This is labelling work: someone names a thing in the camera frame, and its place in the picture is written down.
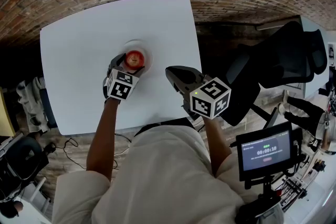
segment forearm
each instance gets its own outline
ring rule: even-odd
[[[98,172],[109,180],[111,180],[113,169],[117,108],[118,102],[116,100],[110,98],[106,101],[86,161],[87,171]]]
[[[203,118],[203,120],[208,138],[212,173],[216,175],[222,162],[231,154],[231,149],[224,141],[223,130],[218,120],[207,118]]]
[[[323,135],[323,140],[322,140],[321,148],[323,150],[327,151],[329,149],[329,145],[330,145],[330,142],[329,142],[329,129],[326,129],[325,132],[324,132],[324,135]]]

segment fiducial marker cube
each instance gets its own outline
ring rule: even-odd
[[[190,93],[191,111],[212,120],[227,109],[230,95],[230,87],[214,78]]]
[[[138,77],[113,68],[107,84],[107,94],[119,100],[126,100],[138,81]]]

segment floor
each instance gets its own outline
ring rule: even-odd
[[[260,41],[266,39],[268,36],[273,34],[276,29],[256,31],[254,26],[243,26],[243,25],[197,25],[197,37],[200,48],[201,63],[204,73],[211,71],[211,63],[214,59],[220,61],[221,56],[229,48],[234,48],[238,44],[255,45]],[[274,107],[282,101],[283,91],[280,88],[272,89],[262,89],[255,104],[271,112]],[[325,98],[320,95],[314,97],[314,103],[325,106]],[[278,116],[277,122],[283,122],[285,119],[282,116]],[[18,115],[18,123],[21,130],[27,134],[27,124],[25,122],[24,113]],[[235,140],[236,135],[248,133],[255,130],[260,130],[265,125],[265,120],[254,113],[252,110],[248,112],[246,117],[237,126],[230,126],[226,122],[222,121],[223,135],[227,143],[231,143]],[[195,128],[198,130],[202,127],[202,123],[199,123]],[[117,130],[117,133],[124,134],[130,139],[140,128]],[[200,134],[207,144],[206,134],[204,129],[200,131]],[[41,139],[40,143],[42,146],[47,145],[50,142],[54,142],[58,147],[63,147],[65,142],[73,138],[78,146],[75,147],[68,143],[65,148],[68,156],[73,159],[76,163],[81,166],[86,166],[86,157],[88,150],[93,139],[94,134],[83,134],[74,136],[61,136],[58,129],[52,129],[45,133]],[[118,163],[118,168],[122,166],[123,160],[127,155],[126,149],[129,147],[129,142],[124,137],[116,136],[116,146],[115,146],[115,160]],[[43,192],[51,198],[53,201],[55,196],[57,177],[70,172],[75,172],[82,170],[82,168],[69,160],[60,148],[56,149],[53,154],[49,156],[49,165],[47,165],[37,176],[39,180],[43,176],[47,178],[45,184],[42,187]],[[118,173],[117,169],[113,170],[112,180],[116,177]]]

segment shoe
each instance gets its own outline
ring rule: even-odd
[[[283,116],[283,115],[285,114],[286,109],[285,109],[285,106],[284,106],[283,103],[280,103],[280,104],[278,105],[278,110],[279,110],[280,115]]]
[[[284,92],[284,93],[283,93],[284,95],[283,95],[283,101],[282,101],[282,102],[283,102],[284,104],[287,104],[287,100],[288,100],[288,97],[289,97],[289,92],[286,91],[286,90],[283,91],[283,92]]]

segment yellow board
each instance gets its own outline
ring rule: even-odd
[[[0,87],[0,136],[14,135],[14,128],[8,115],[2,88]]]

